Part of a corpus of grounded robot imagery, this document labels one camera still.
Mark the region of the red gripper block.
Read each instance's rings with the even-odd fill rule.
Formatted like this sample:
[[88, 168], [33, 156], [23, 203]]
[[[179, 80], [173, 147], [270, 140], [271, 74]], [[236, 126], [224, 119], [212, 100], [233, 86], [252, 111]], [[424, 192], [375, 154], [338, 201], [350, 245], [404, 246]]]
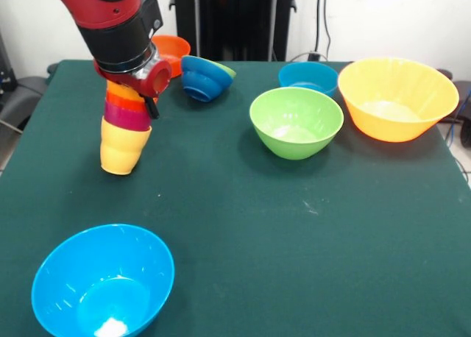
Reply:
[[106, 80], [118, 85], [132, 88], [136, 93], [144, 96], [144, 104], [151, 119], [159, 119], [157, 105], [153, 98], [158, 97], [169, 86], [171, 80], [171, 66], [166, 60], [150, 60], [141, 68], [123, 73], [114, 73], [99, 67], [94, 60], [96, 72]]

